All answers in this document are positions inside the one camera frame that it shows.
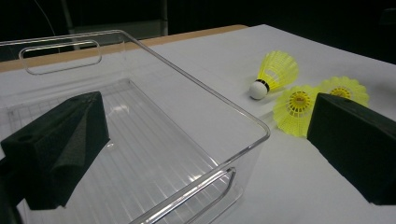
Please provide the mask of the yellow plastic shuttlecock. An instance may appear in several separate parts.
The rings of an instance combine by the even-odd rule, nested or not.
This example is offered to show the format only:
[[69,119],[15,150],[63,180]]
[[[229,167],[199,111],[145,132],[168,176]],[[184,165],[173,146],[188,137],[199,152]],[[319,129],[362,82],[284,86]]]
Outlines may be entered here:
[[306,137],[319,89],[309,85],[283,91],[273,107],[273,119],[284,133]]
[[287,52],[274,50],[267,53],[261,63],[256,80],[250,85],[251,98],[260,100],[270,91],[294,82],[299,74],[299,65]]
[[318,88],[321,92],[352,100],[360,105],[369,104],[366,88],[357,79],[349,77],[331,77],[323,80]]

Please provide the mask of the clear plastic storage bin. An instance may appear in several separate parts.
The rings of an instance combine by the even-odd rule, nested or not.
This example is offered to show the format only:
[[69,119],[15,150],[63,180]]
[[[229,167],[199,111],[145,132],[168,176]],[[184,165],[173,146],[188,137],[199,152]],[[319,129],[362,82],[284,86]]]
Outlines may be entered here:
[[[93,91],[109,141],[65,206],[32,210],[1,142]],[[243,194],[269,134],[123,31],[0,42],[0,224],[211,224]]]

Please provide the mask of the white gridded table mat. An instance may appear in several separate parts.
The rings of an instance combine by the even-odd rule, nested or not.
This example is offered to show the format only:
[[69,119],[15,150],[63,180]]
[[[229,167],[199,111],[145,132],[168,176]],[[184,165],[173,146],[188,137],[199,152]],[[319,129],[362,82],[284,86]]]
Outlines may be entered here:
[[265,123],[263,142],[243,194],[211,224],[396,224],[396,206],[368,203],[307,140],[283,133],[273,120],[276,96],[248,94],[262,58],[289,53],[298,83],[315,86],[335,76],[357,79],[369,106],[396,120],[396,65],[328,47],[259,25],[172,41],[139,41]]

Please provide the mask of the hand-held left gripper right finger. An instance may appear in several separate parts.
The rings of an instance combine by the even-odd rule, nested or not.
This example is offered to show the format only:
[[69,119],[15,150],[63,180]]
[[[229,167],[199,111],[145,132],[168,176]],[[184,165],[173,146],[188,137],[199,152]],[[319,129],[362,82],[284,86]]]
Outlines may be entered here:
[[366,201],[396,205],[396,121],[347,98],[320,93],[307,139]]

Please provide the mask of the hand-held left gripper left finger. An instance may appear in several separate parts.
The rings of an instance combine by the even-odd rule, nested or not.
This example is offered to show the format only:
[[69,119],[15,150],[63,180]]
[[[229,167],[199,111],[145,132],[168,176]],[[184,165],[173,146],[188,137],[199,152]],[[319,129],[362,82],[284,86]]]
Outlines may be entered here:
[[109,141],[102,94],[69,98],[1,142],[32,210],[65,206]]

